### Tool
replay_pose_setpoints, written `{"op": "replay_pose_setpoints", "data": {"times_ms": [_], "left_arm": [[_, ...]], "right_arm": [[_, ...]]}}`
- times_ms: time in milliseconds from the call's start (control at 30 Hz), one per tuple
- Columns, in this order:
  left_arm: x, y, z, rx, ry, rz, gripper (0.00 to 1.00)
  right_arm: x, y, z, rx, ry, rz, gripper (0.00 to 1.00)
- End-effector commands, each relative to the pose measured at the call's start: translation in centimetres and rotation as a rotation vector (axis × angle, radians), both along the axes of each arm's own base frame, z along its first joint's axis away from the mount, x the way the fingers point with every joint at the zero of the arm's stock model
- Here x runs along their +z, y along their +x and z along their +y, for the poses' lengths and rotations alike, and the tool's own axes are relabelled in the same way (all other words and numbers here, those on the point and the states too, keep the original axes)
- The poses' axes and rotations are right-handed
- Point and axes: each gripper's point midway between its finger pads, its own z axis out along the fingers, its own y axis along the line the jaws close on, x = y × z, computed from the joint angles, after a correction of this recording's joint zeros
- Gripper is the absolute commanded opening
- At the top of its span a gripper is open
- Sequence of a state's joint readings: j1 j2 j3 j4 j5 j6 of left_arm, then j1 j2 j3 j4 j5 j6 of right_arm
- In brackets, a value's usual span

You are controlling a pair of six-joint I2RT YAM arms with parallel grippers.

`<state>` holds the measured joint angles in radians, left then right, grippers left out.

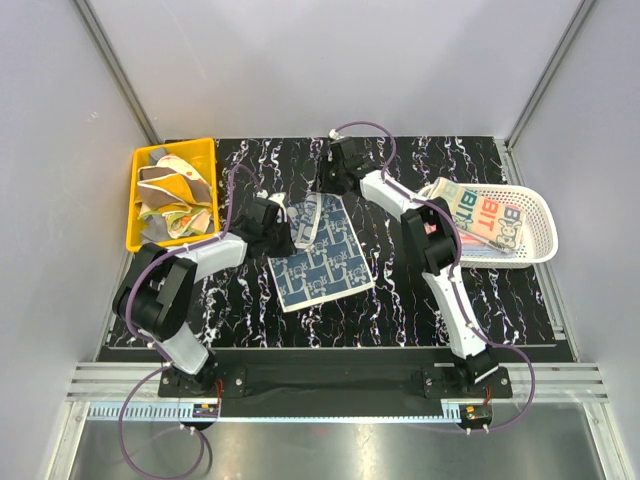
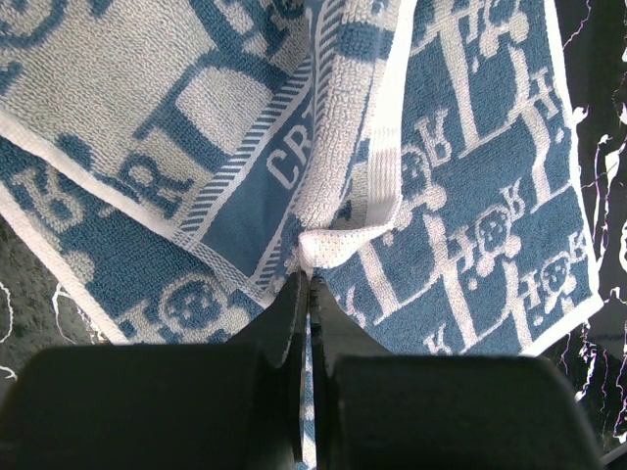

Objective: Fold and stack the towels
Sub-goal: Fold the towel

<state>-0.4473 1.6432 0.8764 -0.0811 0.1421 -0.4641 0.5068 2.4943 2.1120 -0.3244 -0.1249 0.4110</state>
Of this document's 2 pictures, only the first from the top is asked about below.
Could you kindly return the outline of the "blue white patterned towel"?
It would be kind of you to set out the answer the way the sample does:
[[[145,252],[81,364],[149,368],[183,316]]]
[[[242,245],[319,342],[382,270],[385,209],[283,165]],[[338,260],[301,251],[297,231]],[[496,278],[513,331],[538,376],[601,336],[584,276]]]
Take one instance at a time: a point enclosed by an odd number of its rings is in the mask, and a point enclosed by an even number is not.
[[[294,254],[270,258],[270,272],[285,313],[355,295],[374,279],[343,200],[309,193],[287,208]]]

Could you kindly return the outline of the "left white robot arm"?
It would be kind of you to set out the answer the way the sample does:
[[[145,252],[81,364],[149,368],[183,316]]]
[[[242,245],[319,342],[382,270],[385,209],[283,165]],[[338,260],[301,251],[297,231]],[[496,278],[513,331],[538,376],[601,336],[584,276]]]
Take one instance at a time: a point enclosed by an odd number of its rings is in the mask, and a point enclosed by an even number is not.
[[[178,389],[203,396],[220,385],[215,354],[186,320],[194,285],[248,259],[293,255],[285,200],[283,192],[258,195],[228,231],[172,250],[148,243],[134,255],[112,310],[162,356]]]

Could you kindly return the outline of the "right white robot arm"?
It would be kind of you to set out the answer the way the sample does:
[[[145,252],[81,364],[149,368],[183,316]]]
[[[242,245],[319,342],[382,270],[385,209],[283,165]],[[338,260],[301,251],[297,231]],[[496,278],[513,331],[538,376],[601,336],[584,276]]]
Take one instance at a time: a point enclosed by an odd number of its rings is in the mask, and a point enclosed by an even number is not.
[[[358,151],[354,138],[337,133],[318,162],[316,186],[322,193],[354,193],[399,221],[407,261],[426,281],[445,322],[455,387],[466,396],[480,394],[499,365],[466,294],[461,241],[446,201],[429,200],[386,176]]]

